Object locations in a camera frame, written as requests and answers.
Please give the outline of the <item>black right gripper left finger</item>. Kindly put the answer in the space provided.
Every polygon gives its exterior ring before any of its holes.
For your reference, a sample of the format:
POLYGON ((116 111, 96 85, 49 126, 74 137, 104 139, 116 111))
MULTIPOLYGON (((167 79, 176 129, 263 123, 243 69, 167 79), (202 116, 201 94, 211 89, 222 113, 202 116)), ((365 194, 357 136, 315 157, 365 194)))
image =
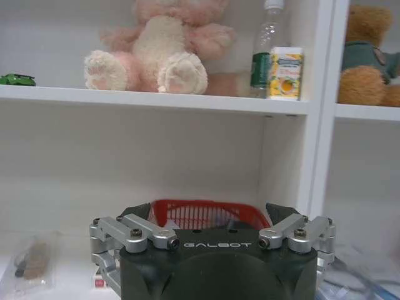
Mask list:
POLYGON ((114 291, 121 290, 116 252, 124 248, 129 253, 142 253, 149 243, 167 251, 179 247, 179 239, 173 229, 164 229, 133 213, 94 219, 89 226, 89 237, 91 260, 99 267, 102 278, 114 291))

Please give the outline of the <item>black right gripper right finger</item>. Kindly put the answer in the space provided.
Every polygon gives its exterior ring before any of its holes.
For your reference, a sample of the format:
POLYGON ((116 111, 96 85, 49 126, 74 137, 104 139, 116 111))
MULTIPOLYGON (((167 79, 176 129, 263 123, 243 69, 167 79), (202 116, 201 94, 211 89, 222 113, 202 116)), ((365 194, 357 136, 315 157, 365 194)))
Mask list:
POLYGON ((259 247, 273 250, 287 242, 288 248, 298 254, 317 252, 316 282, 323 282, 330 264, 335 260, 336 225, 329 217, 310 220, 292 207, 267 203, 266 211, 272 226, 259 231, 259 247))

